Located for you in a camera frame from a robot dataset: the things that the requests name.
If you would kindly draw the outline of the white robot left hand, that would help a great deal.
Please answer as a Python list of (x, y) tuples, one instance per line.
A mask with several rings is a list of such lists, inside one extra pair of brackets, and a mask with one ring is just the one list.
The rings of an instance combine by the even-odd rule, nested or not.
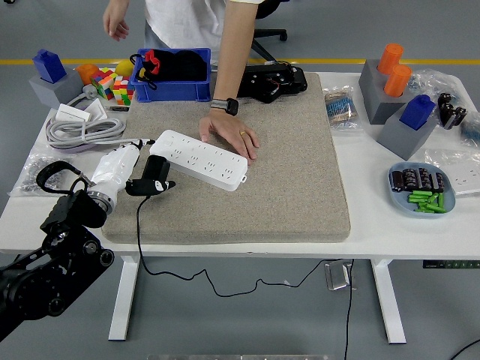
[(167, 180), (170, 163), (159, 155), (148, 157), (141, 178), (131, 178), (140, 150), (153, 143), (153, 140), (139, 139), (104, 155), (94, 171), (91, 179), (93, 185), (88, 195), (96, 200), (114, 203), (118, 192), (122, 190), (134, 197), (150, 197), (174, 188), (176, 183)]

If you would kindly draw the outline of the person's right hand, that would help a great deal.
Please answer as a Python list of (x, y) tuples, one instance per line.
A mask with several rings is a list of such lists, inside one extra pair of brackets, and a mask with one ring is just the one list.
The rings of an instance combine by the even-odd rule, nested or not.
[(106, 34), (115, 41), (124, 40), (129, 35), (129, 26), (125, 21), (127, 7), (112, 3), (103, 14), (103, 28)]

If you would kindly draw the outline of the person's left hand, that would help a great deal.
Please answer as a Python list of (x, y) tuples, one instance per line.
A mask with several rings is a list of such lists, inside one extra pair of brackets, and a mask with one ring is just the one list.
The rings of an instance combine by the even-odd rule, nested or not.
[(226, 140), (239, 155), (247, 159), (248, 164), (257, 159), (260, 140), (256, 132), (223, 109), (211, 108), (199, 120), (199, 137), (204, 143), (209, 142), (210, 133), (216, 133)]

